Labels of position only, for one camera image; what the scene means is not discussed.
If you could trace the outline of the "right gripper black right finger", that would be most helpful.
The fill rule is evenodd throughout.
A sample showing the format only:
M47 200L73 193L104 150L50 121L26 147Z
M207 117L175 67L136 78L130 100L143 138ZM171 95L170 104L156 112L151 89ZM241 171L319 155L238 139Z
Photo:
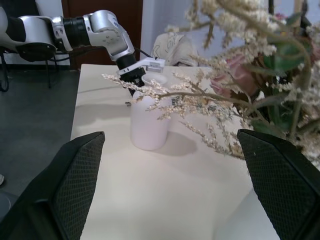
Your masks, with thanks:
M320 240L320 171L287 140L247 129L237 138L280 240Z

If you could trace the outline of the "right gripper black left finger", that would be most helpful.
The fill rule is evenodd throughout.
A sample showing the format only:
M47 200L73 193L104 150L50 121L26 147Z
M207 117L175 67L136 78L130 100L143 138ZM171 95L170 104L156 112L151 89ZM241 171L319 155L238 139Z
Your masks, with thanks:
M0 221L0 240L80 240L104 142L97 131L64 144Z

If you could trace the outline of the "cream and pink flower bouquet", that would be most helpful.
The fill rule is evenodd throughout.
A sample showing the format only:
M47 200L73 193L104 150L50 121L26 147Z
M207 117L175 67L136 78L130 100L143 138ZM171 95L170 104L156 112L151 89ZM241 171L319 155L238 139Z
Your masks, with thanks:
M288 17L273 14L273 0L192 0L185 14L186 32L207 29L204 47L215 27L224 32L224 52L211 58L192 55L199 64L195 78L181 73L179 83L165 87L152 78L134 86L119 75L103 78L137 90L135 103L151 99L148 111L159 119L172 114L214 117L204 133L186 128L217 153L244 157L235 133L226 123L240 120L244 129L287 140L320 170L320 22L306 18L308 0L294 0Z

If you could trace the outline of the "white ceramic vase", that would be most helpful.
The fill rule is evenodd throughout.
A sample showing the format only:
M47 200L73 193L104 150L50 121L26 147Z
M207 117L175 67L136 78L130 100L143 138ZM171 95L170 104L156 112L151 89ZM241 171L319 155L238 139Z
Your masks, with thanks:
M132 144L142 150L160 149L167 140L170 120L160 120L163 112L149 107L156 103L150 96L132 103L130 109L130 139Z

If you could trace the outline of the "beige printed cloth bag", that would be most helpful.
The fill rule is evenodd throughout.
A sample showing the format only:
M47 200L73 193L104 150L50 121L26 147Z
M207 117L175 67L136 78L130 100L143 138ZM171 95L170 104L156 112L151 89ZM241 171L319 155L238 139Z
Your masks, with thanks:
M192 58L192 56L198 56L192 41L184 34L175 32L158 35L153 44L151 56L165 60L166 66L197 67L199 65Z

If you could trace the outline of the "black metal chair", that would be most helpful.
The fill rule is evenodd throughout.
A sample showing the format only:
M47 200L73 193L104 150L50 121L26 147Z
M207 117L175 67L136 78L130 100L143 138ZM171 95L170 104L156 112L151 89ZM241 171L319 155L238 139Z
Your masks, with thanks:
M1 63L1 70L3 73L3 80L0 80L0 92L6 93L9 90L9 86L10 86L7 62L5 60L4 54L18 54L21 58L23 58L27 62L45 62L47 86L50 89L52 87L52 82L51 82L50 73L49 73L49 62L53 62L55 65L55 69L58 71L59 62L70 60L71 58L76 58L76 57L85 55L89 52L104 49L103 46L94 46L92 48L88 48L84 50L72 50L70 52L67 52L65 50L58 51L58 49L53 47L52 45L48 45L44 43L30 43L30 44L27 44L26 46L18 46L17 48L20 51L11 50L11 49L5 48L4 46L0 46L0 63Z

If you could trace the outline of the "brown wooden door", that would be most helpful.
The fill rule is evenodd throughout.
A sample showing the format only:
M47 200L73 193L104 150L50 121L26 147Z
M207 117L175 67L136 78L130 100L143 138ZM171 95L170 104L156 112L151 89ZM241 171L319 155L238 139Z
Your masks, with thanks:
M67 18L81 17L98 10L113 12L121 26L128 32L134 47L141 47L143 0L61 0L63 15ZM71 58L71 67L80 70L82 64L114 65L106 49L93 50L82 47L80 51L88 51L84 55Z

